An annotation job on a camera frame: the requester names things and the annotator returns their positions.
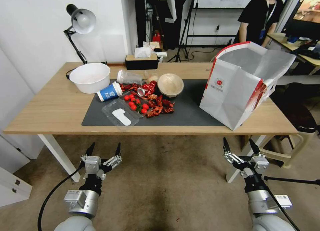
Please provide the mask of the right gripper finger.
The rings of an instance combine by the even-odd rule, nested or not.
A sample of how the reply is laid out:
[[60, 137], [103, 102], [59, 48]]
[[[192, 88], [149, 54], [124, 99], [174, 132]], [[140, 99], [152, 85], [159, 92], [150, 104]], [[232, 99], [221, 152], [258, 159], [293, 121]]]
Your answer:
[[223, 157], [231, 164], [237, 163], [237, 164], [242, 164], [244, 163], [244, 160], [235, 155], [234, 153], [231, 152], [230, 146], [228, 144], [227, 139], [224, 137], [223, 138], [223, 150], [224, 150], [224, 155]]
[[253, 151], [253, 154], [251, 155], [251, 157], [265, 157], [265, 154], [260, 151], [259, 147], [251, 138], [249, 138], [249, 144]]

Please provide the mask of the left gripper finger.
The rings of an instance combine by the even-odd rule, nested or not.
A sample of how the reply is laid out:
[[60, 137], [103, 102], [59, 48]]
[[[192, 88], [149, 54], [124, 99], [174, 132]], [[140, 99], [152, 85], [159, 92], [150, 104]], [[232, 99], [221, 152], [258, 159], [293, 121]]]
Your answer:
[[93, 150], [94, 150], [94, 147], [95, 147], [95, 142], [93, 142], [93, 143], [87, 148], [85, 154], [80, 157], [80, 158], [81, 158], [81, 161], [84, 162], [89, 156], [92, 155]]
[[103, 162], [103, 168], [113, 169], [122, 162], [121, 157], [121, 143], [119, 142], [116, 148], [115, 155], [109, 158], [107, 161]]

